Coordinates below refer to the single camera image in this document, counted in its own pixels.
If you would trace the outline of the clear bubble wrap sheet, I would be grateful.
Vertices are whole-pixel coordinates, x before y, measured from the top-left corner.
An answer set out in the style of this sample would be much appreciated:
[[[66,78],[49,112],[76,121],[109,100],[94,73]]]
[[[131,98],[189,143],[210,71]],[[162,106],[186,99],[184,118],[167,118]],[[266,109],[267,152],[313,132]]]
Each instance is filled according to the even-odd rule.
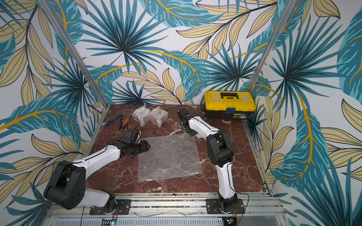
[[[143,105],[133,111],[132,117],[137,119],[140,126],[143,127],[150,121],[150,112],[150,109]]]
[[[160,106],[154,108],[150,112],[150,121],[161,128],[162,124],[167,120],[168,112],[161,109]]]
[[[150,149],[139,154],[139,183],[203,173],[196,140],[189,134],[148,137],[144,140]]]

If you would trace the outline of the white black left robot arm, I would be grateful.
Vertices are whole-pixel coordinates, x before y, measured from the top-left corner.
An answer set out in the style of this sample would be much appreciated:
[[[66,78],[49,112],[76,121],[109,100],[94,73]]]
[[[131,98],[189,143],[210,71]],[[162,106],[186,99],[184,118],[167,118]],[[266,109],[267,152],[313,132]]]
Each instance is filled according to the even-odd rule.
[[[86,188],[85,183],[88,177],[104,166],[125,156],[135,157],[149,151],[149,143],[140,137],[139,130],[127,129],[118,141],[85,158],[74,162],[60,162],[55,167],[43,196],[66,210],[77,206],[92,206],[101,208],[106,214],[115,212],[117,202],[114,194]]]

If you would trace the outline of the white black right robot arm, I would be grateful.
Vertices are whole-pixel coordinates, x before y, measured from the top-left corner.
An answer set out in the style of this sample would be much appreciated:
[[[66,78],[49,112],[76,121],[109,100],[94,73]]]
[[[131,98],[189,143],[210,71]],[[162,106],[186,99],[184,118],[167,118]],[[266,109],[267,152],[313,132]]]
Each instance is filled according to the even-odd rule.
[[[205,139],[208,157],[216,167],[219,181],[219,209],[224,213],[231,212],[238,197],[232,178],[234,150],[228,132],[209,125],[198,114],[189,113],[185,108],[179,109],[177,114],[190,136],[198,134]]]

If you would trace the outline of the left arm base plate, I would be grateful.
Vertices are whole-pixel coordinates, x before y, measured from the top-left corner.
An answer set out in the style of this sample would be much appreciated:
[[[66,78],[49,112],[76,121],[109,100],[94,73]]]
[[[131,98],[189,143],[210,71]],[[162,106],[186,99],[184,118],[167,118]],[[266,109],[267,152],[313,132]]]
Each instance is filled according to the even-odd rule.
[[[128,215],[131,207],[130,199],[114,200],[105,207],[91,207],[90,215]]]

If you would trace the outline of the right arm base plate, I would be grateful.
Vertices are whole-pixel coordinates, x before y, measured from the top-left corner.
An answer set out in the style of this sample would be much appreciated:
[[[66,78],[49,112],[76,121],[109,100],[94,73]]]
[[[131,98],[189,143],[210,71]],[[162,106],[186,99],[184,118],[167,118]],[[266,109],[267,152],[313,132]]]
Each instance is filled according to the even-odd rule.
[[[241,199],[227,200],[206,199],[206,210],[208,214],[242,214],[245,213],[246,204]]]

